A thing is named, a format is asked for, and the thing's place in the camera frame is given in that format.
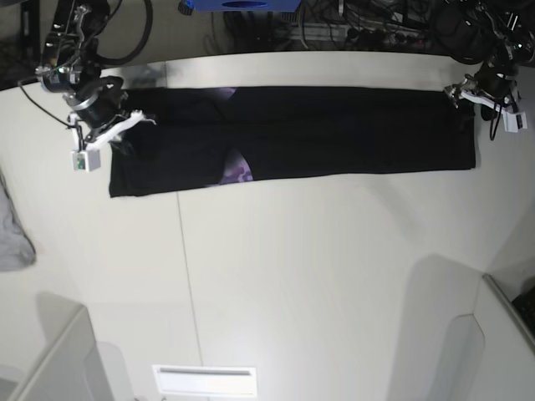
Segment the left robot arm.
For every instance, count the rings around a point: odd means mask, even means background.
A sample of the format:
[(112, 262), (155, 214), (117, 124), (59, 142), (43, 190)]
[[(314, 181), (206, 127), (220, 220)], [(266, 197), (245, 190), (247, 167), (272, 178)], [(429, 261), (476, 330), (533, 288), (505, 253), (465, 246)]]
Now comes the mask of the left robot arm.
[(534, 2), (441, 1), (430, 28), (435, 44), (449, 57), (479, 67), (444, 88), (454, 106), (480, 105), (491, 140), (499, 124), (508, 133), (526, 129), (517, 76), (522, 65), (534, 64)]

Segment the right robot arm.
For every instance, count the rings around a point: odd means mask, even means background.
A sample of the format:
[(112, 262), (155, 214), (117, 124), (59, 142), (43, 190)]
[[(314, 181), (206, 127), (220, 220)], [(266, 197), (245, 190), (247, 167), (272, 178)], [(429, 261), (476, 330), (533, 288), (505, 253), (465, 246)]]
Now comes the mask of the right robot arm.
[(154, 10), (151, 1), (144, 4), (145, 26), (140, 41), (122, 58), (98, 54), (99, 35), (116, 13), (107, 1), (57, 4), (34, 78), (50, 93), (61, 94), (70, 108), (68, 118), (59, 123), (73, 137), (75, 149), (71, 157), (75, 170), (89, 172), (99, 168), (101, 148), (119, 143), (124, 132), (139, 123), (156, 123), (154, 116), (123, 107), (128, 94), (121, 77), (101, 75), (105, 67), (129, 63), (145, 48)]

